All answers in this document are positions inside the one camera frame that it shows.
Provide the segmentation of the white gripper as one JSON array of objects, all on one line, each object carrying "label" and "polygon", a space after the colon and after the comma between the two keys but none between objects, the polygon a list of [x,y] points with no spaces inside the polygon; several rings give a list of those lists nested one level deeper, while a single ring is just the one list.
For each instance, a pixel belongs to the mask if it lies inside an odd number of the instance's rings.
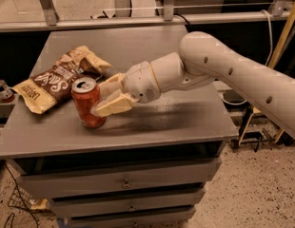
[{"label": "white gripper", "polygon": [[111,76],[99,85],[99,89],[103,100],[90,110],[97,117],[129,111],[135,103],[147,104],[159,99],[161,95],[149,62],[132,66],[126,74]]}]

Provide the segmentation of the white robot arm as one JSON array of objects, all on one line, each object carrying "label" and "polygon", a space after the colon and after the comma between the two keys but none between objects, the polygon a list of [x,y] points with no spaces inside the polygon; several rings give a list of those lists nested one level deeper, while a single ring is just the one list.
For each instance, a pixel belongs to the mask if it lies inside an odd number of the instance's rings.
[{"label": "white robot arm", "polygon": [[179,51],[144,61],[99,85],[102,101],[91,113],[106,117],[155,101],[171,90],[191,90],[220,80],[295,140],[295,79],[252,61],[200,31],[185,35]]}]

